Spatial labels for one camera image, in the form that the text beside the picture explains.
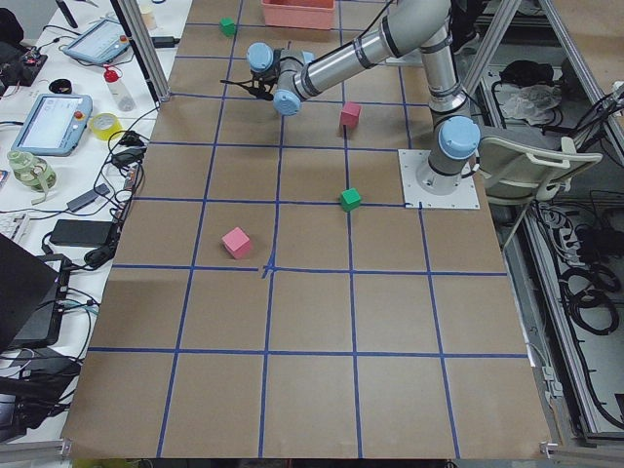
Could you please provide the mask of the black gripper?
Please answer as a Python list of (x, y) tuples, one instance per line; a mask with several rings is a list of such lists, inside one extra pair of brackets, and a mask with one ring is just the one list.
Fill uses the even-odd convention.
[(247, 81), (231, 81), (227, 79), (221, 79), (220, 83), (223, 85), (238, 86), (257, 99), (273, 101), (274, 95), (272, 93), (272, 90), (277, 84), (277, 81), (278, 76), (272, 73), (254, 74), (252, 78)]

